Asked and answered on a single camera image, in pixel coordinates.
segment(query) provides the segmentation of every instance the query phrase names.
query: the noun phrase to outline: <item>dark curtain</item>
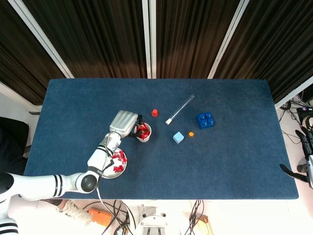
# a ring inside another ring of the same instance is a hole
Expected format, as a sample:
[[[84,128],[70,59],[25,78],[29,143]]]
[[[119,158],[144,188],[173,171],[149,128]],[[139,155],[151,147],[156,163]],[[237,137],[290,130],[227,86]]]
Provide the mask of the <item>dark curtain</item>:
[[[6,0],[0,1],[0,22],[0,81],[42,104],[49,80],[64,75]]]
[[[239,0],[157,0],[157,78],[207,78]]]
[[[141,0],[23,2],[75,77],[147,77]]]
[[[275,102],[313,75],[313,1],[251,0],[214,78],[266,79]]]

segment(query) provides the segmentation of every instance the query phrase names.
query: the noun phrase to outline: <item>robot hand with fingers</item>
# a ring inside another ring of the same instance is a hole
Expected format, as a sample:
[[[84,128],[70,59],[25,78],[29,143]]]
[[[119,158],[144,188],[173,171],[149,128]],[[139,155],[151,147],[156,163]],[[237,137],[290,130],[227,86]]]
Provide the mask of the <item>robot hand with fingers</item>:
[[[297,180],[308,183],[310,188],[313,189],[313,132],[303,126],[301,127],[301,130],[304,132],[305,135],[298,130],[296,130],[295,133],[300,138],[302,143],[302,149],[304,152],[307,166],[306,175],[294,173],[283,164],[280,164],[280,167],[287,175]]]
[[[17,224],[8,217],[8,206],[11,196],[19,194],[26,200],[39,200],[60,197],[66,192],[90,193],[95,190],[105,169],[113,165],[112,155],[126,136],[136,137],[131,130],[142,124],[142,116],[128,111],[119,111],[112,123],[110,132],[105,135],[99,146],[87,162],[85,173],[69,176],[20,176],[0,173],[0,234],[18,234]]]

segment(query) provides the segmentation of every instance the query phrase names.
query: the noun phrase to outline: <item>blue block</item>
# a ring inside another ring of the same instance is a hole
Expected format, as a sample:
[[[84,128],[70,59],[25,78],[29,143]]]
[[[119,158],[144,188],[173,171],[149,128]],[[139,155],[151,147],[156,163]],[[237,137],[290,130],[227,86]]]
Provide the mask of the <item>blue block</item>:
[[[184,136],[178,131],[175,135],[173,135],[173,139],[176,143],[180,143],[184,139]]]
[[[199,114],[197,116],[197,123],[200,129],[205,129],[214,125],[214,118],[210,112]]]

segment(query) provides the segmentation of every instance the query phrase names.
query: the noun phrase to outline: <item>blue felt tabletop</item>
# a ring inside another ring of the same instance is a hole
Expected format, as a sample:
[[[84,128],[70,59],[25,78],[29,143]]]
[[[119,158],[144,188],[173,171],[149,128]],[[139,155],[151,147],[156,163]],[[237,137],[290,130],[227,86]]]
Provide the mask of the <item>blue felt tabletop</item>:
[[[191,95],[168,126],[165,121]],[[152,117],[152,109],[159,116]],[[46,93],[25,175],[86,172],[87,160],[119,110],[142,114],[147,143],[125,138],[125,172],[102,179],[106,199],[295,199],[290,166],[268,84],[264,80],[56,79]],[[215,125],[200,130],[199,113]],[[173,135],[184,140],[177,144]],[[195,136],[188,137],[188,131]],[[63,198],[97,198],[66,193]]]

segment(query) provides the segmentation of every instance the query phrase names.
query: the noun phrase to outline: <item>white floor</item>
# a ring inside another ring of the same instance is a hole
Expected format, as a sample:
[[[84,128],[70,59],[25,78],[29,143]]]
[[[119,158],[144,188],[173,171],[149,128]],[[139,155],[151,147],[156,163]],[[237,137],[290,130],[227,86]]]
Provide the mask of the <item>white floor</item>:
[[[30,125],[30,139],[33,138],[38,116],[30,116],[24,108],[3,106],[0,102],[0,116],[25,121]],[[299,129],[298,124],[285,114],[281,121],[281,128],[289,134]],[[286,149],[292,169],[303,159],[301,144],[293,144],[284,135]],[[299,191],[297,200],[227,200],[205,201],[204,213],[209,216],[215,235],[280,235],[280,234],[312,234],[313,224],[313,190],[307,184],[297,181]],[[75,203],[83,207],[88,200],[76,200]],[[188,227],[188,216],[194,201],[136,201],[126,200],[135,217],[138,217],[139,208],[158,206],[167,213],[168,223],[176,225],[184,234]],[[19,225],[21,235],[36,234],[95,234],[102,233],[103,227],[93,225],[83,228],[73,219],[55,211],[55,208],[45,202],[29,202],[15,196],[9,208],[9,216]]]

